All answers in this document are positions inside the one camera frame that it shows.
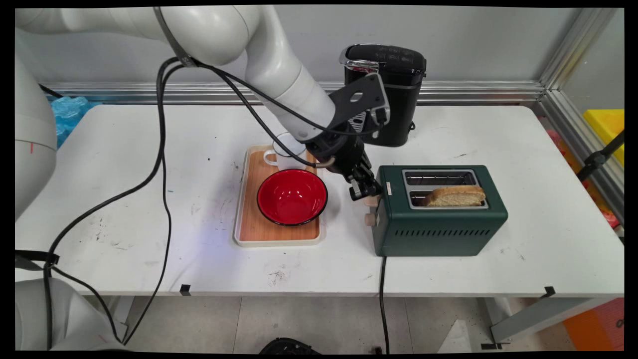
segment mug handle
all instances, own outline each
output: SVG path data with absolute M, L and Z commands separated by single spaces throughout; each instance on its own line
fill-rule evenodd
M 269 149 L 268 151 L 264 151 L 263 160 L 264 160 L 264 162 L 266 162 L 267 164 L 269 164 L 271 166 L 276 166 L 277 162 L 273 162 L 273 161 L 269 160 L 268 158 L 266 158 L 267 155 L 276 155 L 275 150 L 274 149 Z

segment black bowl rim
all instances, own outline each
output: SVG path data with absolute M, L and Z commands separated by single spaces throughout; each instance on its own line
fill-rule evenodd
M 262 186 L 263 184 L 270 178 L 273 177 L 275 174 L 277 173 L 281 173 L 281 172 L 286 172 L 286 171 L 304 171 L 304 172 L 308 172 L 310 174 L 312 174 L 313 176 L 317 177 L 317 179 L 319 180 L 319 182 L 321 182 L 321 184 L 323 185 L 323 189 L 325 190 L 325 202 L 323 203 L 323 207 L 321 208 L 321 210 L 315 215 L 313 216 L 311 219 L 309 220 L 305 220 L 301 223 L 291 223 L 291 224 L 286 224 L 286 223 L 279 223 L 276 220 L 268 217 L 263 211 L 262 211 L 262 207 L 259 205 L 259 192 L 261 192 L 262 190 Z M 298 169 L 298 168 L 289 168 L 289 169 L 285 169 L 283 171 L 277 171 L 273 174 L 271 174 L 270 176 L 266 177 L 266 179 L 262 182 L 261 185 L 259 185 L 259 189 L 257 190 L 257 196 L 255 197 L 255 200 L 257 201 L 257 208 L 259 208 L 259 212 L 262 213 L 262 216 L 264 216 L 267 220 L 271 221 L 272 223 L 278 224 L 278 225 L 283 225 L 285 227 L 295 227 L 297 225 L 302 225 L 302 224 L 307 224 L 312 222 L 314 219 L 316 219 L 317 217 L 319 217 L 319 215 L 321 215 L 323 213 L 323 210 L 325 210 L 326 205 L 328 205 L 328 187 L 325 186 L 325 182 L 323 182 L 323 180 L 317 176 L 316 174 L 307 171 L 305 169 Z

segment black coffee maker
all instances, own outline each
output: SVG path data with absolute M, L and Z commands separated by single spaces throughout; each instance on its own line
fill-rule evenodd
M 412 116 L 426 75 L 423 55 L 402 47 L 366 43 L 345 48 L 339 62 L 345 66 L 346 85 L 370 72 L 379 73 L 383 80 L 390 104 L 390 123 L 377 134 L 363 135 L 363 141 L 392 147 L 407 142 L 408 133 L 415 128 Z M 357 132 L 376 127 L 368 111 L 351 118 L 350 124 Z

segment white table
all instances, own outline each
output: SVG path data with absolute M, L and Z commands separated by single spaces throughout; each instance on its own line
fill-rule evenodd
M 274 133 L 284 131 L 266 108 L 256 110 Z M 364 225 L 367 208 L 350 200 L 341 176 L 320 170 L 330 194 L 320 244 L 240 247 L 232 233 L 244 155 L 271 140 L 243 106 L 166 106 L 166 115 L 173 236 L 158 294 L 180 295 L 189 284 L 192 295 L 377 295 L 381 258 Z M 624 295 L 624 247 L 532 111 L 417 107 L 414 122 L 416 130 L 400 148 L 366 145 L 373 171 L 382 164 L 486 165 L 509 218 L 477 256 L 389 258 L 386 295 L 541 297 L 552 286 L 556 294 L 539 303 L 554 312 L 554 303 L 566 305 L 558 310 L 564 315 Z M 58 152 L 46 188 L 16 222 L 15 247 L 48 250 L 77 215 L 141 182 L 158 143 L 155 106 L 93 108 Z M 77 225 L 56 253 L 62 270 L 101 294 L 149 295 L 166 240 L 159 172 L 142 190 Z M 16 281 L 32 278 L 40 273 L 15 271 Z M 550 316 L 539 314 L 546 311 L 529 313 L 538 321 Z M 531 327 L 523 317 L 495 321 L 511 339 L 521 325 Z

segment tiled floor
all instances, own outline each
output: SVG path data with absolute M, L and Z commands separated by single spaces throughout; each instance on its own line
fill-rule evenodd
M 148 297 L 137 297 L 134 324 Z M 513 312 L 534 299 L 510 301 Z M 490 343 L 489 317 L 476 298 L 386 298 L 390 352 L 436 353 L 456 319 L 466 321 L 473 352 Z M 384 347 L 378 298 L 156 297 L 128 344 L 134 351 L 257 354 L 290 337 L 321 354 L 368 354 Z M 554 325 L 504 351 L 574 350 L 565 327 Z

